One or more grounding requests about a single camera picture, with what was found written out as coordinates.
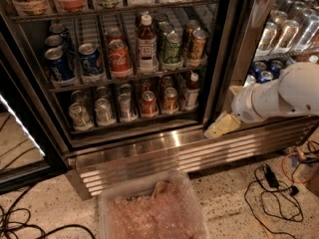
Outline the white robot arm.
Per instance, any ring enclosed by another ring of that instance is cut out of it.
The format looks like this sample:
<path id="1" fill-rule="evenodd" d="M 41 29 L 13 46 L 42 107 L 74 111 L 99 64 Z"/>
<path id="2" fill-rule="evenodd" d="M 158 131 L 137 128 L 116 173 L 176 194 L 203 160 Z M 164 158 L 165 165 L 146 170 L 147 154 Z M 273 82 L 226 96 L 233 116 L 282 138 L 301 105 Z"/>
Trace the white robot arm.
<path id="1" fill-rule="evenodd" d="M 204 132 L 217 138 L 235 131 L 243 123 L 263 122 L 270 118 L 319 115 L 319 65 L 295 63 L 283 70 L 278 79 L 247 87 L 231 86 L 231 112 L 222 112 Z"/>

